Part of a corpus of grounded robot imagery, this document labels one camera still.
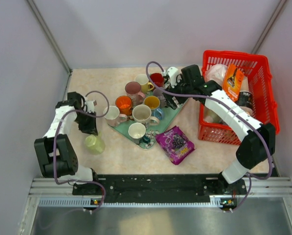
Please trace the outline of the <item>mauve grey mug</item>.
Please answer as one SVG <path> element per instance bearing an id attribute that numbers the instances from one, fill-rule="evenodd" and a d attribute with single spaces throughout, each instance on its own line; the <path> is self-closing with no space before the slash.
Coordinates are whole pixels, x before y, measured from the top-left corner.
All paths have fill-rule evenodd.
<path id="1" fill-rule="evenodd" d="M 160 108 L 167 107 L 167 101 L 162 91 L 160 91 L 159 89 L 154 89 L 153 95 L 156 96 L 160 100 Z"/>

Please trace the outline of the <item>blue teal mug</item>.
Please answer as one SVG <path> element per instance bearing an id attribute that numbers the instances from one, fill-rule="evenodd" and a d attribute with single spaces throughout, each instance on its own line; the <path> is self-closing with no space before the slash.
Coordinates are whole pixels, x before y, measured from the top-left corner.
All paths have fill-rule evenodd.
<path id="1" fill-rule="evenodd" d="M 143 104 L 148 106 L 151 111 L 152 111 L 152 116 L 158 118 L 159 120 L 163 120 L 165 115 L 163 110 L 160 108 L 160 100 L 158 97 L 156 96 L 147 96 L 144 101 Z"/>

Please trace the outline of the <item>light green mug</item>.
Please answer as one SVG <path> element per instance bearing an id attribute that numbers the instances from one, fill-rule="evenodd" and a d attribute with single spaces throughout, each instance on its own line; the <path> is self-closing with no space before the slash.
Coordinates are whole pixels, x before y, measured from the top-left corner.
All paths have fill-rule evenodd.
<path id="1" fill-rule="evenodd" d="M 93 155 L 102 154 L 105 151 L 105 142 L 102 139 L 101 132 L 98 135 L 89 135 L 85 138 L 85 146 Z"/>

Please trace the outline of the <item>red mug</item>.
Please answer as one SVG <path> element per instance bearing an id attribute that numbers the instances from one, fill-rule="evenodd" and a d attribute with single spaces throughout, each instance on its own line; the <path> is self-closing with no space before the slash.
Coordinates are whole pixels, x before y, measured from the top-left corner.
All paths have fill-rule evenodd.
<path id="1" fill-rule="evenodd" d="M 164 87 L 164 77 L 161 73 L 152 73 L 150 78 L 157 86 Z"/>

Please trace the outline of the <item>pink cream mug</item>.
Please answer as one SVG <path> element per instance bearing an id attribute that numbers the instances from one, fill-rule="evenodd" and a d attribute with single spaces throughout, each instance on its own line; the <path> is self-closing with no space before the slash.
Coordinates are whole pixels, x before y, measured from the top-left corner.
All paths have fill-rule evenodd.
<path id="1" fill-rule="evenodd" d="M 111 127 L 117 127 L 128 118 L 127 115 L 121 114 L 120 110 L 116 106 L 109 106 L 109 108 L 105 108 L 103 114 L 107 124 Z"/>

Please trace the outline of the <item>yellow mug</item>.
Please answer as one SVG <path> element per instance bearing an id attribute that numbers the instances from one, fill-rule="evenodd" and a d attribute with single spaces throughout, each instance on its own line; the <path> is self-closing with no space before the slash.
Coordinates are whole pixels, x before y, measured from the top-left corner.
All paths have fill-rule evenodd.
<path id="1" fill-rule="evenodd" d="M 152 91 L 154 89 L 154 85 L 149 81 L 146 74 L 139 74 L 135 77 L 135 82 L 139 83 L 141 86 L 141 91 L 144 94 Z"/>

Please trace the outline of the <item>cream green mug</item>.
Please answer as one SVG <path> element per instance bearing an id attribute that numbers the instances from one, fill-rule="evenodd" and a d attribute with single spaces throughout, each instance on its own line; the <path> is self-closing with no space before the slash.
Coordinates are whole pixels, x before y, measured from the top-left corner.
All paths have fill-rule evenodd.
<path id="1" fill-rule="evenodd" d="M 152 116 L 151 109 L 144 104 L 134 107 L 132 116 L 135 122 L 142 123 L 146 128 L 149 126 L 157 126 L 160 122 L 158 118 Z"/>

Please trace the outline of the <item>pink floral mug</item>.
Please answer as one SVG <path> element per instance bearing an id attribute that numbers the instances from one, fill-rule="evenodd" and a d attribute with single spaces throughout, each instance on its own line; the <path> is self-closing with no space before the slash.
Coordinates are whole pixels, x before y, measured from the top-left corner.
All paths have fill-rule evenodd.
<path id="1" fill-rule="evenodd" d="M 142 92 L 142 87 L 138 82 L 131 81 L 126 84 L 125 92 L 127 96 L 132 100 L 133 106 L 137 106 L 143 103 L 146 95 Z"/>

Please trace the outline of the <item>orange mug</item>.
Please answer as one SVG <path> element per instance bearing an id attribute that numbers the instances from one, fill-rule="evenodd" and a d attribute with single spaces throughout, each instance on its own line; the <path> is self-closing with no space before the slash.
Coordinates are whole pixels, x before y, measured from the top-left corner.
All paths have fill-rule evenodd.
<path id="1" fill-rule="evenodd" d="M 125 114 L 127 116 L 132 115 L 134 103 L 129 96 L 122 95 L 118 97 L 115 101 L 115 105 L 119 109 L 121 114 Z"/>

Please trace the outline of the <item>dark teal mug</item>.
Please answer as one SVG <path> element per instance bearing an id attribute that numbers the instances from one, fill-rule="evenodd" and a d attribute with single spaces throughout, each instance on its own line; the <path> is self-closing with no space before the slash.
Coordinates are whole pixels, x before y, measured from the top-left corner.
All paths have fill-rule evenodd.
<path id="1" fill-rule="evenodd" d="M 146 127 L 142 123 L 133 123 L 129 126 L 128 134 L 135 144 L 149 144 L 151 139 L 146 136 Z"/>

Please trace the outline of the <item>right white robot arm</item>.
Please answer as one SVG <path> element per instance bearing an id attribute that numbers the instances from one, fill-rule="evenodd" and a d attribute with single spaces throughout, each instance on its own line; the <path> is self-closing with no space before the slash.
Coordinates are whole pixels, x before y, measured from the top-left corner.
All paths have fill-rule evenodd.
<path id="1" fill-rule="evenodd" d="M 205 81 L 197 65 L 190 65 L 181 70 L 169 67 L 162 70 L 162 75 L 169 82 L 164 90 L 167 104 L 175 108 L 188 98 L 198 100 L 209 110 L 215 112 L 237 135 L 241 144 L 236 151 L 236 160 L 220 173 L 218 189 L 224 194 L 235 189 L 235 182 L 257 166 L 268 160 L 272 163 L 275 152 L 275 127 L 271 123 L 263 124 L 247 114 L 214 80 Z"/>

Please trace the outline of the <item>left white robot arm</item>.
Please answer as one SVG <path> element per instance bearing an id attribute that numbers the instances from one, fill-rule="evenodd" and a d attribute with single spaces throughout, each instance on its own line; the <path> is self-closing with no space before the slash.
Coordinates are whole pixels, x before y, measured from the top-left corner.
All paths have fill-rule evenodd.
<path id="1" fill-rule="evenodd" d="M 84 134 L 98 135 L 95 100 L 89 100 L 77 92 L 67 94 L 67 100 L 55 106 L 55 116 L 49 130 L 34 141 L 40 171 L 45 178 L 76 181 L 83 184 L 89 194 L 100 190 L 98 176 L 92 168 L 79 164 L 78 157 L 68 138 L 73 123 Z"/>

